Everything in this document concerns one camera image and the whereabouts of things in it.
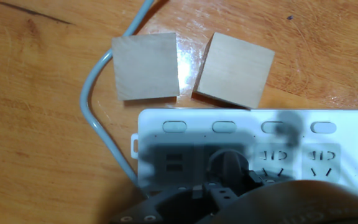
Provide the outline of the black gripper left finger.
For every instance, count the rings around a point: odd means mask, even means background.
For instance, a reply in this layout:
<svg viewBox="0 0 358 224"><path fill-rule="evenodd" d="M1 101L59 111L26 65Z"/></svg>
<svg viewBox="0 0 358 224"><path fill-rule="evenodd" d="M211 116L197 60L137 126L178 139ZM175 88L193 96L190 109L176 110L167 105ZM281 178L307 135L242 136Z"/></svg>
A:
<svg viewBox="0 0 358 224"><path fill-rule="evenodd" d="M207 224L238 196L219 182L165 190L110 219L110 224Z"/></svg>

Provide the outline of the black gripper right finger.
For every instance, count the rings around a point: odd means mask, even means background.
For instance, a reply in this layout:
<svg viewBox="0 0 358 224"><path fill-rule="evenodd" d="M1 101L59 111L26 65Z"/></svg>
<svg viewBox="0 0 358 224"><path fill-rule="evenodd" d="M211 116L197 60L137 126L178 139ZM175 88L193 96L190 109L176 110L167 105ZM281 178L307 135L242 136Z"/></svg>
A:
<svg viewBox="0 0 358 224"><path fill-rule="evenodd" d="M264 175L259 175L253 170L248 171L248 176L256 187L261 187L264 185L277 184L279 182L283 182L281 179L277 179L275 177L268 177Z"/></svg>

